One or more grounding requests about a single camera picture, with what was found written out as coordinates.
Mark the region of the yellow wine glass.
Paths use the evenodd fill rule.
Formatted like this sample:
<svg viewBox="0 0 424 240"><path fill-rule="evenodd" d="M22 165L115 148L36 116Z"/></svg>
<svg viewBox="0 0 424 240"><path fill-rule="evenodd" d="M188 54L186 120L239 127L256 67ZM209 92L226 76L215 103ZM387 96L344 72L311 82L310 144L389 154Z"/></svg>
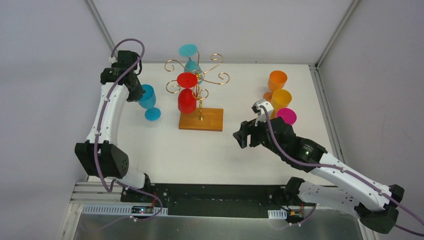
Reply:
<svg viewBox="0 0 424 240"><path fill-rule="evenodd" d="M293 97L288 90L277 89L272 93L270 103L273 107L271 118L275 118L277 112L282 108L287 108L291 103Z"/></svg>

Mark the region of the red wine glass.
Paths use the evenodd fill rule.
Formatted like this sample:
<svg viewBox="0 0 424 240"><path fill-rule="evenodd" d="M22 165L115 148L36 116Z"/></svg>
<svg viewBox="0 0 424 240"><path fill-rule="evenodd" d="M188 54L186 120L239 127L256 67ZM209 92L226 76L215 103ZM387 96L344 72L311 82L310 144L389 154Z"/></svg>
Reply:
<svg viewBox="0 0 424 240"><path fill-rule="evenodd" d="M183 114L190 114L197 107L197 100L193 96L193 87L197 84L198 79L191 72L183 72L176 80L181 87L177 100L178 109Z"/></svg>

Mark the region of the blue wine glass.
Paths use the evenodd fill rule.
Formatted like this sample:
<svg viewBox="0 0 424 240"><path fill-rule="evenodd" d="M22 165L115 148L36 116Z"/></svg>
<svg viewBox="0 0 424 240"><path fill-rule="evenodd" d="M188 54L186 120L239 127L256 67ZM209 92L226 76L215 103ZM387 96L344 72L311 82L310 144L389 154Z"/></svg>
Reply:
<svg viewBox="0 0 424 240"><path fill-rule="evenodd" d="M145 109L144 117L149 121L156 121L161 117L161 110L156 107L157 99L154 88L149 84L141 85L145 93L137 101Z"/></svg>

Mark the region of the magenta wine glass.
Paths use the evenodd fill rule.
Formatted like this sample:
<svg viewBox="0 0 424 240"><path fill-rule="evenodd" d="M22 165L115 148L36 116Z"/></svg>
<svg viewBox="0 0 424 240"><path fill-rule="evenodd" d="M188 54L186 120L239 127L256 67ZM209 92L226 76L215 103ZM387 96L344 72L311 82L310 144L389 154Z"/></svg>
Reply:
<svg viewBox="0 0 424 240"><path fill-rule="evenodd" d="M288 107L279 109L276 113L276 117L281 117L286 124L291 126L297 121L297 114Z"/></svg>

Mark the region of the orange wine glass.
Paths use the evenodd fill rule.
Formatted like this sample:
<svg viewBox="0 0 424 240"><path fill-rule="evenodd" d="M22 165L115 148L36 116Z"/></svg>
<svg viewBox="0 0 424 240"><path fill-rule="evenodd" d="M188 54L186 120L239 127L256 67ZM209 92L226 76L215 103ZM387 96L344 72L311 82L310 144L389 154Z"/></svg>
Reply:
<svg viewBox="0 0 424 240"><path fill-rule="evenodd" d="M269 74L268 82L267 82L269 91L263 95L263 98L267 100L268 102L270 102L272 99L273 93L278 89L282 89L285 83L287 82L287 80L288 80L288 76L285 72L281 70L272 71Z"/></svg>

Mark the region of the teal wine glass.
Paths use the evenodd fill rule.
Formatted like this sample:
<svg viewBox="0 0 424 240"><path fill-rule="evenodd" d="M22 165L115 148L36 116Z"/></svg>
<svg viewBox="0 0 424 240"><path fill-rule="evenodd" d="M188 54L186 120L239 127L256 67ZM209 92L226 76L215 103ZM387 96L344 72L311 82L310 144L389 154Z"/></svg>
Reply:
<svg viewBox="0 0 424 240"><path fill-rule="evenodd" d="M185 45L183 45L179 48L178 53L182 57L187 58L187 63L184 66L184 72L190 72L190 73L193 73L193 74L201 74L202 73L198 61L194 61L192 59L192 56L199 54L198 48L197 48L196 45L191 44L191 43L185 44Z"/></svg>

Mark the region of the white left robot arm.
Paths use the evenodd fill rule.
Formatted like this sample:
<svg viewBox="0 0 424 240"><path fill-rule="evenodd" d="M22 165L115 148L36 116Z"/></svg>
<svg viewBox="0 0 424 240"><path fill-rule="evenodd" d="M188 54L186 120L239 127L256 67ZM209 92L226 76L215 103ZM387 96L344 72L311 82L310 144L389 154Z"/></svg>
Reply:
<svg viewBox="0 0 424 240"><path fill-rule="evenodd" d="M118 148L118 129L125 103L137 102L146 91L135 71L140 67L139 54L120 50L111 67L100 74L101 95L95 120L84 142L76 143L74 152L88 176L116 181L134 188L140 202L152 198L153 189L146 185L148 176L129 166L128 155Z"/></svg>

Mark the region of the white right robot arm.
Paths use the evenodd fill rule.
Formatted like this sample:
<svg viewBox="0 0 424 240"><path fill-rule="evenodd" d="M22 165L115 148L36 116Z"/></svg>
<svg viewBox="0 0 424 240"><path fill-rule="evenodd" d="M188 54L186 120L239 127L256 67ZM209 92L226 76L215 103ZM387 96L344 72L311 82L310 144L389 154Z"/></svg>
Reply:
<svg viewBox="0 0 424 240"><path fill-rule="evenodd" d="M384 185L345 165L313 140L296 136L293 127L280 117L266 121L243 121L233 133L239 146L262 145L291 167L318 176L333 187L320 186L299 177L291 177L283 196L290 205L299 202L328 206L347 213L367 228L388 234L397 223L404 189Z"/></svg>

